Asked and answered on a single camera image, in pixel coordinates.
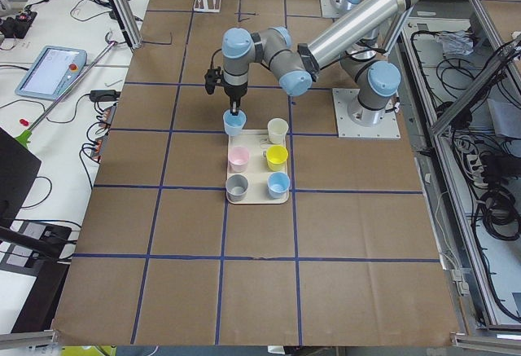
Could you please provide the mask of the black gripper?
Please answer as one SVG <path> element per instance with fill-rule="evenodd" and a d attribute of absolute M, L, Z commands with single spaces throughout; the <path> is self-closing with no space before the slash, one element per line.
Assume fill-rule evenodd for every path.
<path fill-rule="evenodd" d="M 247 83 L 244 82 L 240 85 L 231 85 L 230 83 L 223 81 L 223 85 L 226 95 L 230 99 L 230 114 L 237 116 L 240 111 L 241 98 L 247 93 Z"/>

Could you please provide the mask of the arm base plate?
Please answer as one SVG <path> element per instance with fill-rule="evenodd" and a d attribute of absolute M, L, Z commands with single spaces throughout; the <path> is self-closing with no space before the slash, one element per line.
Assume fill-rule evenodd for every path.
<path fill-rule="evenodd" d="M 346 12 L 344 0 L 320 0 L 322 17 L 336 19 Z"/>
<path fill-rule="evenodd" d="M 400 139 L 392 101 L 389 99 L 384 109 L 372 111 L 359 103 L 358 92 L 359 89 L 332 90 L 338 136 L 354 139 Z"/>

